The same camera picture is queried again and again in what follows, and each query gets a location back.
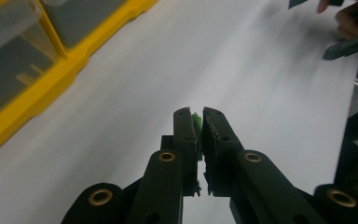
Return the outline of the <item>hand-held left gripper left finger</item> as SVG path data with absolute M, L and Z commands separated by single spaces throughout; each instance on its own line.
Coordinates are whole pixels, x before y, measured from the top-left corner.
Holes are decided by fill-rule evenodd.
M 182 224 L 183 198 L 199 190 L 199 140 L 188 107 L 173 113 L 173 134 L 148 161 L 127 224 Z

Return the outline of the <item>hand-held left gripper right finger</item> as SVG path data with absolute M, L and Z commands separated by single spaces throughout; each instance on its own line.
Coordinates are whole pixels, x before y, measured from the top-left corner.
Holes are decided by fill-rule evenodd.
M 325 224 L 265 154 L 242 146 L 222 112 L 203 109 L 201 145 L 208 192 L 230 199 L 236 224 Z

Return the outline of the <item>small green plastic piece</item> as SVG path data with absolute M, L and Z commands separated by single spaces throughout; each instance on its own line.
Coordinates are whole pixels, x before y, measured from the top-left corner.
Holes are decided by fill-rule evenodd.
M 202 160 L 202 150 L 201 150 L 201 132 L 202 132 L 202 119 L 197 113 L 192 114 L 192 120 L 195 127 L 196 137 L 197 137 L 197 160 Z

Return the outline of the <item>yellow organizer case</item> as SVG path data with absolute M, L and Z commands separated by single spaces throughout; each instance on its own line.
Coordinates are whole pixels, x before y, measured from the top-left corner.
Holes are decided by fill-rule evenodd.
M 8 0 L 0 0 L 0 7 Z M 45 110 L 76 79 L 76 74 L 88 63 L 90 56 L 128 21 L 146 12 L 158 0 L 125 0 L 93 31 L 72 48 L 64 46 L 40 1 L 34 6 L 41 9 L 42 33 L 51 42 L 54 64 L 46 72 L 40 69 L 38 78 L 25 74 L 17 80 L 26 85 L 15 98 L 0 110 L 0 146 L 29 119 Z

